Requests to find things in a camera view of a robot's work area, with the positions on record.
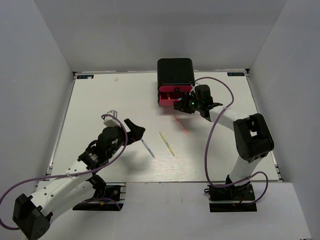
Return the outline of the red thin pen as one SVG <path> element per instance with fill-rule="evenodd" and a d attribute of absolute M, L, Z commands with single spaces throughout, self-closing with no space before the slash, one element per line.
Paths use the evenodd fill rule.
<path fill-rule="evenodd" d="M 182 128 L 183 132 L 189 137 L 189 133 L 186 130 L 186 128 L 184 127 L 184 125 L 182 124 L 182 122 L 179 120 L 179 118 L 174 114 L 173 115 L 174 119 L 176 120 L 176 122 L 180 125 L 180 127 Z"/>

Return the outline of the pink top drawer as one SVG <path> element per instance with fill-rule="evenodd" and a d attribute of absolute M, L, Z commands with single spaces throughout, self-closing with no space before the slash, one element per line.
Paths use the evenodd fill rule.
<path fill-rule="evenodd" d="M 190 84 L 182 85 L 162 85 L 158 88 L 158 91 L 161 93 L 184 93 L 190 92 L 193 86 Z"/>

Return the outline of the pink drawer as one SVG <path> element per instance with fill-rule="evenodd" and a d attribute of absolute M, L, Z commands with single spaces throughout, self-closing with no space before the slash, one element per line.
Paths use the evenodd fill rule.
<path fill-rule="evenodd" d="M 174 92 L 160 92 L 158 93 L 158 104 L 160 106 L 171 107 L 174 103 L 179 102 L 183 97 L 184 93 L 174 93 Z"/>
<path fill-rule="evenodd" d="M 162 85 L 158 88 L 158 91 L 161 93 L 184 93 L 190 92 L 193 86 L 190 84 L 182 85 Z"/>

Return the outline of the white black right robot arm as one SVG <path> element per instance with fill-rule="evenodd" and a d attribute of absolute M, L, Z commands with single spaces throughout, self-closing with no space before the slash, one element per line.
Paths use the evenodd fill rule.
<path fill-rule="evenodd" d="M 226 188 L 226 195 L 236 200 L 244 193 L 244 187 L 250 179 L 258 174 L 253 173 L 258 163 L 273 151 L 275 145 L 265 118 L 260 113 L 253 115 L 240 114 L 214 102 L 208 85 L 198 85 L 194 93 L 185 93 L 174 109 L 183 113 L 199 112 L 200 116 L 213 123 L 205 145 L 204 171 L 208 183 L 214 188 Z M 226 178 L 226 184 L 216 185 L 210 180 L 208 172 L 209 146 L 214 129 L 220 124 L 234 132 L 235 146 L 238 152 L 236 163 Z"/>

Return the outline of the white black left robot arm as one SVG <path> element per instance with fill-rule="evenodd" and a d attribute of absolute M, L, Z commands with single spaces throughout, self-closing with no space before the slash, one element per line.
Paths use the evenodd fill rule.
<path fill-rule="evenodd" d="M 124 126 L 110 115 L 104 115 L 105 128 L 65 172 L 54 177 L 43 189 L 17 197 L 13 221 L 28 240 L 38 240 L 59 216 L 88 200 L 98 201 L 108 197 L 110 190 L 98 175 L 97 169 L 106 166 L 114 154 L 124 147 L 140 141 L 146 129 L 128 118 Z"/>

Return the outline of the blue thin pen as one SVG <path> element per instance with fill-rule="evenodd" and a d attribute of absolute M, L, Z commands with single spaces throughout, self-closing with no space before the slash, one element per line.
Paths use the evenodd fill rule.
<path fill-rule="evenodd" d="M 153 158 L 155 158 L 154 153 L 153 153 L 152 150 L 149 148 L 149 146 L 147 145 L 147 143 L 146 143 L 143 139 L 141 139 L 140 141 L 142 142 L 142 144 L 144 145 L 144 147 L 147 149 L 147 151 L 149 152 L 149 154 L 150 154 Z"/>

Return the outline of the black drawer cabinet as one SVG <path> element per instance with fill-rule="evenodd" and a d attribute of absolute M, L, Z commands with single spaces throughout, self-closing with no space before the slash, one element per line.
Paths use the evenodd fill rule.
<path fill-rule="evenodd" d="M 193 62 L 190 58 L 161 58 L 157 61 L 157 101 L 158 88 L 162 85 L 195 84 Z"/>

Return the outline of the right table logo sticker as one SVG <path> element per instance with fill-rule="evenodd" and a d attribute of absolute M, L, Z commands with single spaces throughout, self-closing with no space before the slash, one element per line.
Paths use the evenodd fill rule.
<path fill-rule="evenodd" d="M 244 77 L 245 73 L 244 72 L 228 72 L 227 75 L 229 77 Z"/>

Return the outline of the table logo sticker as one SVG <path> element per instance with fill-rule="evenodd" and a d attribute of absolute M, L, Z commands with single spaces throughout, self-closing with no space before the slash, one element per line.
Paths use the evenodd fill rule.
<path fill-rule="evenodd" d="M 244 77 L 245 73 L 244 72 L 228 72 L 227 75 L 229 77 Z"/>
<path fill-rule="evenodd" d="M 85 74 L 85 75 L 77 75 L 76 79 L 93 79 L 94 75 L 93 74 Z"/>

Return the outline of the yellow thin pen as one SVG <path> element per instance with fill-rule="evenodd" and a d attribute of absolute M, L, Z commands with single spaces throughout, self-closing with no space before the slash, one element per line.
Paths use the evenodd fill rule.
<path fill-rule="evenodd" d="M 176 156 L 172 147 L 170 146 L 170 144 L 168 143 L 167 139 L 165 138 L 165 136 L 162 134 L 162 132 L 159 131 L 159 135 L 161 137 L 161 139 L 163 140 L 163 142 L 165 143 L 166 147 L 168 148 L 168 150 L 170 151 L 170 153 L 172 154 L 172 156 Z"/>

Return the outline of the left table logo sticker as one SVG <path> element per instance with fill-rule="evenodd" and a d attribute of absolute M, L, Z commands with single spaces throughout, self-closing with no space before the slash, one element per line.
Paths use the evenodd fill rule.
<path fill-rule="evenodd" d="M 85 75 L 77 75 L 76 79 L 93 79 L 94 75 L 93 74 L 85 74 Z"/>

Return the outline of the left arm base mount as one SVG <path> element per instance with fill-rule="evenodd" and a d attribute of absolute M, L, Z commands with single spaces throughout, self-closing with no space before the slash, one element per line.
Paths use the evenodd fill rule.
<path fill-rule="evenodd" d="M 73 207 L 73 211 L 118 212 L 125 203 L 126 184 L 106 183 Z"/>

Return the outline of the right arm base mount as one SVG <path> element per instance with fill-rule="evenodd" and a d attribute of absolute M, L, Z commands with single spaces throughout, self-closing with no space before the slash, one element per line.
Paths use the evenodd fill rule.
<path fill-rule="evenodd" d="M 256 200 L 251 183 L 245 186 L 230 186 L 216 188 L 208 185 L 204 189 L 208 195 L 209 210 L 211 213 L 249 213 L 256 212 Z"/>

